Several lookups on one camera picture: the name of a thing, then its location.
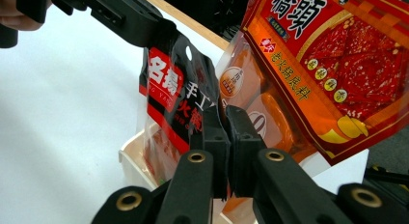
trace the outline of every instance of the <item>finger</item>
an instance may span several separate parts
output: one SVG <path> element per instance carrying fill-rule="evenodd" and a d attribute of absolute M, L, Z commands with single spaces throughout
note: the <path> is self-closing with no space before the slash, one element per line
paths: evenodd
<path fill-rule="evenodd" d="M 0 23 L 9 28 L 21 31 L 34 31 L 38 30 L 42 26 L 42 24 L 37 23 L 26 15 L 3 16 L 0 19 Z"/>
<path fill-rule="evenodd" d="M 16 0 L 0 0 L 0 16 L 22 15 L 15 7 Z"/>

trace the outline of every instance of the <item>white table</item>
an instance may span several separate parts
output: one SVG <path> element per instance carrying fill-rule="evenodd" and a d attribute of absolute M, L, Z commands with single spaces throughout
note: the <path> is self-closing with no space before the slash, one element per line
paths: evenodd
<path fill-rule="evenodd" d="M 177 27 L 217 63 L 222 49 Z M 142 62 L 141 48 L 89 12 L 66 16 L 55 7 L 39 31 L 0 49 L 0 223 L 90 223 L 127 185 L 118 150 L 143 127 Z"/>

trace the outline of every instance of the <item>human hand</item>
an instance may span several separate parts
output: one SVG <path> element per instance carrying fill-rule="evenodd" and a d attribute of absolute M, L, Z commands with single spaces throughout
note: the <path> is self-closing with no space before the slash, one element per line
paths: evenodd
<path fill-rule="evenodd" d="M 0 0 L 0 24 L 16 30 L 33 31 L 39 29 L 42 24 L 37 23 L 15 7 L 15 0 Z"/>

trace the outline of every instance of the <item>table surface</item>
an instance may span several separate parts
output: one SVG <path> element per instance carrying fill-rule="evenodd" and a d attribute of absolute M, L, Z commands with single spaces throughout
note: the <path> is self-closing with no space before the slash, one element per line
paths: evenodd
<path fill-rule="evenodd" d="M 176 24 L 216 65 L 223 50 Z M 90 223 L 127 185 L 118 151 L 143 128 L 142 48 L 89 11 L 51 7 L 39 31 L 20 32 L 0 56 L 0 223 Z M 365 166 L 365 154 L 354 160 L 353 170 Z M 344 180 L 351 175 L 362 177 Z"/>

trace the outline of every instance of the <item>package hang hole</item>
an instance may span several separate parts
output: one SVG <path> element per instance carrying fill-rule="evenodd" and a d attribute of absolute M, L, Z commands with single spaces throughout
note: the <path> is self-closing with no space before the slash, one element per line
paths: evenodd
<path fill-rule="evenodd" d="M 189 61 L 192 61 L 192 51 L 190 50 L 189 46 L 186 46 L 186 57 Z"/>

